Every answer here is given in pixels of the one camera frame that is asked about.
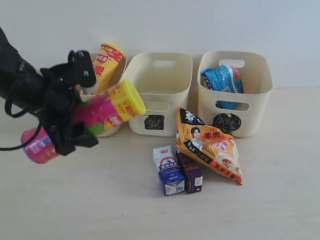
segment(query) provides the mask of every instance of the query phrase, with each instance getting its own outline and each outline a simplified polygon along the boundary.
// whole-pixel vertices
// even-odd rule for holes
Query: white wall
[[[70,49],[111,42],[128,56],[248,51],[268,60],[276,87],[320,86],[320,1],[0,0],[0,26],[36,67]]]

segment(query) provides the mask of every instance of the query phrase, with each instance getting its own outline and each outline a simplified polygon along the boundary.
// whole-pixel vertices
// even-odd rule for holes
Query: white plastic basket
[[[136,55],[122,80],[132,81],[146,113],[129,120],[141,135],[172,137],[177,133],[177,108],[187,108],[193,60],[175,52],[144,52]]]
[[[205,69],[218,68],[223,61],[224,65],[233,65],[235,60],[244,61],[239,68],[243,92],[228,93],[212,91],[202,86],[204,77],[201,73]],[[241,126],[232,132],[239,138],[252,136],[259,128],[273,82],[266,59],[258,54],[239,51],[210,51],[203,55],[198,70],[198,116],[207,124],[212,124],[216,115],[232,113],[241,119]],[[220,109],[216,101],[229,101],[238,103],[235,109]]]
[[[90,54],[90,56],[91,56],[91,60],[93,62],[96,59],[97,53],[92,53],[92,54]],[[110,82],[109,87],[117,84],[120,81],[121,76],[126,69],[126,66],[127,66],[127,58],[126,58],[126,56],[123,56],[119,65],[117,66],[117,68],[115,70],[115,73],[113,75],[113,78]],[[85,101],[85,100],[91,99],[94,96],[96,96],[96,95],[81,95],[80,97],[83,101]],[[97,135],[96,137],[103,138],[103,137],[111,136],[112,134],[115,134],[116,132],[118,132],[119,129],[120,129],[120,126],[113,127],[110,130],[104,131],[103,133]]]

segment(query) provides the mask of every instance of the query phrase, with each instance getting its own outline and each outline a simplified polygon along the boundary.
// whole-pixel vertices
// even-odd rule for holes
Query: table surface
[[[236,139],[244,184],[202,167],[203,188],[164,196],[153,149],[174,137],[142,136],[127,124],[47,164],[0,152],[1,240],[318,240],[320,88],[274,89],[258,132]],[[19,144],[32,116],[3,102],[1,146]]]

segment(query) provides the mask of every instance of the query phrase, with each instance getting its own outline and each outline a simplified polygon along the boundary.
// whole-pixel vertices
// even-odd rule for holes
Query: blue and white carton
[[[153,149],[153,161],[164,195],[169,196],[185,190],[185,177],[172,145]]]

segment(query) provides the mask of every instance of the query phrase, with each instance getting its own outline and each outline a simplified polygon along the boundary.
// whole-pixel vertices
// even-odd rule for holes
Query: colorful packaging
[[[240,79],[239,69],[233,66],[222,65],[202,72],[205,77],[203,86],[207,89],[225,93],[243,94],[243,85]],[[219,101],[215,103],[217,108],[234,109],[237,105],[232,101]]]
[[[138,115],[146,108],[134,85],[124,80],[106,92],[82,102],[74,113],[74,124],[84,121],[87,128],[98,135],[110,128],[117,127]],[[21,143],[25,143],[35,133],[36,128],[25,131]],[[58,156],[55,146],[44,129],[26,147],[26,155],[35,163],[44,164]]]
[[[243,184],[238,149],[232,135],[206,125],[200,118],[183,108],[177,111],[179,152],[189,156],[238,185]]]
[[[204,177],[198,162],[178,150],[176,151],[176,156],[184,173],[186,193],[194,194],[200,192]]]
[[[93,63],[97,89],[94,95],[107,90],[124,53],[114,45],[102,43],[100,52]]]
[[[185,177],[171,145],[153,149],[153,161],[165,196],[185,190]]]

